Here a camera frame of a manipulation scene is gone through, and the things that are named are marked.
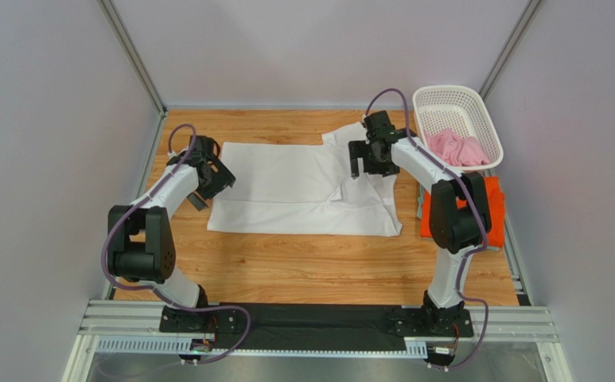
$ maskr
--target white cloth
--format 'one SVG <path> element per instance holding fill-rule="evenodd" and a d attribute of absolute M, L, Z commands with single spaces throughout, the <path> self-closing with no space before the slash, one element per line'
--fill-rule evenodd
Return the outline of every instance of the white cloth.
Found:
<path fill-rule="evenodd" d="M 365 133 L 354 123 L 320 146 L 226 142 L 220 160 L 236 183 L 213 199 L 208 230 L 397 236 L 396 176 L 351 177 L 347 144 Z"/>

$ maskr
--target white wall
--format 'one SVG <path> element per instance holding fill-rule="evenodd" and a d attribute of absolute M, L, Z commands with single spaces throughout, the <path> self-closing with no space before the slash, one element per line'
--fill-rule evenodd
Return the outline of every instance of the white wall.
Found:
<path fill-rule="evenodd" d="M 62 377 L 156 123 L 95 1 L 0 1 L 0 381 Z"/>
<path fill-rule="evenodd" d="M 533 298 L 575 380 L 615 380 L 615 2 L 546 2 L 488 107 Z"/>
<path fill-rule="evenodd" d="M 365 107 L 479 89 L 526 0 L 117 0 L 168 105 Z M 380 105 L 399 107 L 390 96 Z"/>

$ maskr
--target white laundry basket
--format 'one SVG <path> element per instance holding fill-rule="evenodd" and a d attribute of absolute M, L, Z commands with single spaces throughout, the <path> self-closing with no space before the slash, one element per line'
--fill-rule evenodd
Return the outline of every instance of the white laundry basket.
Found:
<path fill-rule="evenodd" d="M 426 86 L 413 93 L 413 108 L 418 135 L 427 145 L 426 135 L 432 136 L 451 129 L 462 138 L 477 138 L 481 149 L 491 162 L 483 166 L 456 166 L 463 171 L 482 171 L 498 166 L 503 160 L 503 147 L 488 115 L 484 100 L 464 86 Z"/>

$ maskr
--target folded orange fabric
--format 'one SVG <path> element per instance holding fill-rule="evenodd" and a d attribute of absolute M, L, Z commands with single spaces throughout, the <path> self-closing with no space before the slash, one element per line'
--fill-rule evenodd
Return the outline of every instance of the folded orange fabric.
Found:
<path fill-rule="evenodd" d="M 498 177 L 486 177 L 486 195 L 488 196 L 488 209 L 491 211 L 491 232 L 488 233 L 488 245 L 502 248 L 504 246 L 504 193 L 500 190 Z M 420 236 L 432 237 L 430 233 L 430 203 L 432 196 L 425 191 L 422 202 L 422 221 L 420 224 Z M 467 205 L 465 201 L 457 201 L 458 208 Z"/>

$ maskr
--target wooden table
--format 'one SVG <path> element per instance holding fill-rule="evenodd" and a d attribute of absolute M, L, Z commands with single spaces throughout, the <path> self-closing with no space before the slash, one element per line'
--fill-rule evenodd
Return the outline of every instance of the wooden table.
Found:
<path fill-rule="evenodd" d="M 181 123 L 193 124 L 198 134 L 220 144 L 319 145 L 322 133 L 360 120 L 361 115 L 362 111 L 171 111 L 150 185 L 167 162 L 169 133 Z M 401 111 L 390 116 L 397 127 L 403 126 Z M 173 147 L 180 149 L 188 141 L 183 131 Z M 210 209 L 198 212 L 185 202 L 171 221 L 177 265 L 204 287 L 212 302 L 421 304 L 432 281 L 437 248 L 418 235 L 417 197 L 418 183 L 402 170 L 395 185 L 403 224 L 397 237 L 209 232 Z M 502 251 L 473 259 L 465 292 L 493 305 L 519 305 Z M 124 290 L 115 298 L 156 299 L 150 292 Z"/>

